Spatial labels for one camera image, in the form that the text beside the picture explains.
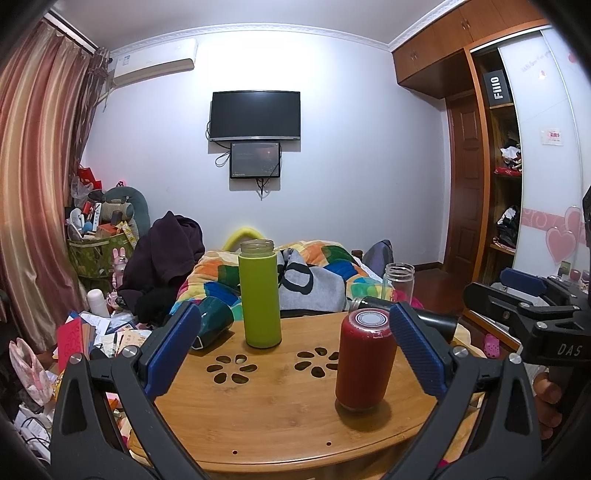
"television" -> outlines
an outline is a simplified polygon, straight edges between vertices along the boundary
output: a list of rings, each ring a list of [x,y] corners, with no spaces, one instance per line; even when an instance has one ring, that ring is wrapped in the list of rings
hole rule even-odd
[[[209,138],[299,140],[300,92],[213,92]]]

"wooden door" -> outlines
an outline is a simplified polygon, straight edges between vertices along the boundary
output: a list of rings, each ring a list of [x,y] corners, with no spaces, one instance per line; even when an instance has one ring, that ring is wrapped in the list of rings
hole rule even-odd
[[[471,0],[460,7],[472,40],[480,40],[508,28],[491,0]]]
[[[396,68],[396,80],[398,83],[417,72],[414,64],[413,38],[394,51],[394,67]]]
[[[472,43],[470,31],[459,9],[437,20],[433,24],[433,31],[439,40],[441,53],[445,57]]]
[[[484,152],[476,96],[447,103],[452,142],[452,192],[445,270],[472,279],[481,237]]]
[[[418,70],[428,67],[445,55],[432,27],[427,27],[411,40],[414,46],[414,64]]]
[[[492,3],[507,28],[544,18],[528,0],[492,0]]]

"white bottle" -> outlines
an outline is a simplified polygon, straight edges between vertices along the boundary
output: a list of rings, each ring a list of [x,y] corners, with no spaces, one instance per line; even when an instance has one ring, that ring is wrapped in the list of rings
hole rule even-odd
[[[109,310],[107,309],[105,297],[98,288],[90,290],[86,294],[86,300],[88,300],[88,306],[94,315],[104,318],[111,318],[109,315]]]

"crown molding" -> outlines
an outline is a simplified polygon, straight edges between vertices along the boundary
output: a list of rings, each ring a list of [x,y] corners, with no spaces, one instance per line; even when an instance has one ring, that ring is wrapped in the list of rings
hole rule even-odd
[[[121,48],[117,48],[111,52],[113,58],[117,58],[130,51],[139,50],[141,48],[151,47],[158,43],[168,41],[181,40],[182,38],[196,37],[198,35],[206,35],[209,33],[224,33],[224,32],[243,32],[243,31],[278,31],[278,32],[295,32],[307,33],[311,35],[321,35],[323,37],[339,38],[340,40],[348,40],[368,47],[378,48],[380,50],[388,50],[388,45],[372,40],[371,38],[354,35],[352,33],[341,32],[339,30],[330,30],[328,28],[320,27],[305,27],[303,25],[289,25],[278,23],[239,23],[226,25],[211,25],[209,27],[188,28],[186,30],[179,30],[156,37],[146,38]]]
[[[417,20],[399,36],[392,40],[388,44],[388,50],[396,50],[400,45],[405,43],[407,40],[410,40],[423,28],[428,27],[430,24],[443,17],[446,13],[449,13],[451,10],[458,7],[462,3],[465,3],[466,1],[467,0],[443,0],[443,2],[437,5],[433,10],[423,15],[419,20]]]

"pink bag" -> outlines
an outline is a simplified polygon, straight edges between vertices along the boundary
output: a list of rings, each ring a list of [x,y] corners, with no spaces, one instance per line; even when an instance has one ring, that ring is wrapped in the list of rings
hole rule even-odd
[[[10,342],[8,349],[12,367],[27,393],[41,406],[49,403],[53,386],[31,347],[22,338],[17,338],[16,343]]]

